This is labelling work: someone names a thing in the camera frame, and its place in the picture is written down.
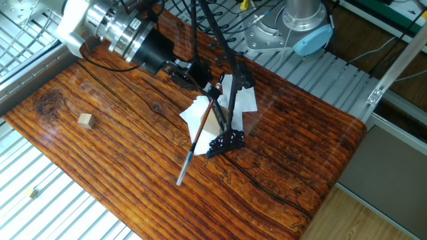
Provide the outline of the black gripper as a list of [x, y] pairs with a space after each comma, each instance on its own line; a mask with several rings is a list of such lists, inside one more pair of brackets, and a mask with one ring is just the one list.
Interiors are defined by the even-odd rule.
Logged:
[[182, 89], [198, 90], [210, 80], [209, 65], [203, 61], [190, 62], [176, 59], [174, 43], [158, 30], [153, 29], [138, 48], [131, 62], [151, 74], [157, 74], [166, 61], [174, 61], [178, 69], [169, 69], [167, 74], [172, 82]]

